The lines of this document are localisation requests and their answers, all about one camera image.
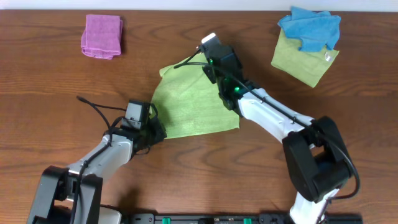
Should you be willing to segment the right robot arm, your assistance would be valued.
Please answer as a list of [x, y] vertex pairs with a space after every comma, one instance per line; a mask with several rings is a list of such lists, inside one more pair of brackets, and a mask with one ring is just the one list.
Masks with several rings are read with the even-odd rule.
[[297, 190], [289, 215], [294, 223], [323, 223], [325, 212], [348, 179], [357, 177], [335, 123], [313, 119], [279, 103], [245, 80], [234, 50], [202, 44], [208, 65], [203, 68], [217, 84], [224, 106], [271, 133], [283, 145], [290, 179]]

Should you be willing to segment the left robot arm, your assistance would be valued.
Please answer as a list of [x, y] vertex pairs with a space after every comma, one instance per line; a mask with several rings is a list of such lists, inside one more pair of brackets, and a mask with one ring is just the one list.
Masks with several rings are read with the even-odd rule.
[[28, 223], [126, 223], [118, 209], [101, 204], [103, 184], [139, 151], [166, 136], [158, 117], [142, 126], [133, 120], [121, 127], [113, 124], [85, 157], [68, 167], [49, 166], [43, 171]]

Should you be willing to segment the light green cloth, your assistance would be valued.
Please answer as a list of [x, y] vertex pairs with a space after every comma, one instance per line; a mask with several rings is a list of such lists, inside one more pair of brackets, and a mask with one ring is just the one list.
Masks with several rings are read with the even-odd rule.
[[152, 97], [169, 139], [239, 128], [239, 116], [226, 109], [200, 65], [159, 70], [161, 81]]

